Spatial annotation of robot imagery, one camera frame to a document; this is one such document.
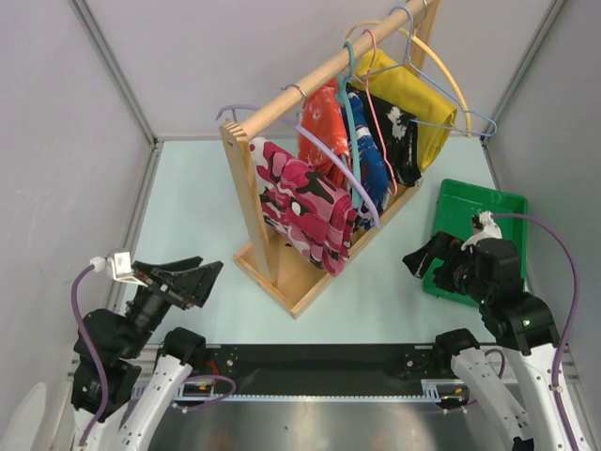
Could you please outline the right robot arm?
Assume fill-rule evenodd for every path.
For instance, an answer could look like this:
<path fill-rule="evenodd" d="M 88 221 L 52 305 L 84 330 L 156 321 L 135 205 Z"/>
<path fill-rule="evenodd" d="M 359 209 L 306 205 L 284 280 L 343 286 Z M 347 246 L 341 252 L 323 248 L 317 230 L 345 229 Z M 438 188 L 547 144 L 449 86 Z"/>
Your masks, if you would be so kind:
<path fill-rule="evenodd" d="M 590 444 L 565 386 L 560 337 L 550 309 L 524 288 L 521 258 L 508 240 L 479 232 L 462 241 L 445 232 L 407 254 L 409 272 L 423 278 L 435 261 L 438 288 L 471 297 L 519 386 L 515 398 L 488 368 L 485 352 L 467 329 L 440 334 L 434 368 L 457 376 L 508 450 L 588 450 Z"/>

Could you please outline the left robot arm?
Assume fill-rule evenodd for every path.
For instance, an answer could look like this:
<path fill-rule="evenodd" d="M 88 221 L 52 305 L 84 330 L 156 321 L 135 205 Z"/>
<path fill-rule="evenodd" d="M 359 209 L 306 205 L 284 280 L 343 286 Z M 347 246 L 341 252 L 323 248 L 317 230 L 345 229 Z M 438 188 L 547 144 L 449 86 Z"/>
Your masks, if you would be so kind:
<path fill-rule="evenodd" d="M 73 375 L 76 450 L 146 450 L 174 395 L 190 376 L 208 365 L 206 339 L 182 327 L 169 332 L 159 347 L 152 374 L 138 400 L 138 365 L 150 338 L 173 308 L 201 308 L 223 269 L 221 261 L 189 257 L 163 264 L 131 260 L 129 252 L 93 257 L 76 276 L 70 302 L 78 338 L 79 364 Z M 135 287 L 125 312 L 100 308 L 83 314 L 79 286 L 92 272 Z"/>

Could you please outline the pink camouflage trousers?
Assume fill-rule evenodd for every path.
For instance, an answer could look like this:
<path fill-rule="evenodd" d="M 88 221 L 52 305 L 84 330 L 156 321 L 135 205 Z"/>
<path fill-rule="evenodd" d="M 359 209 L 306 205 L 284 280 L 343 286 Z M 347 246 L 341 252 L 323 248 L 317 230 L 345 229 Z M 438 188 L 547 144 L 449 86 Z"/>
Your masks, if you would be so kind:
<path fill-rule="evenodd" d="M 265 138 L 249 149 L 265 223 L 316 268 L 338 275 L 357 217 L 350 193 Z"/>

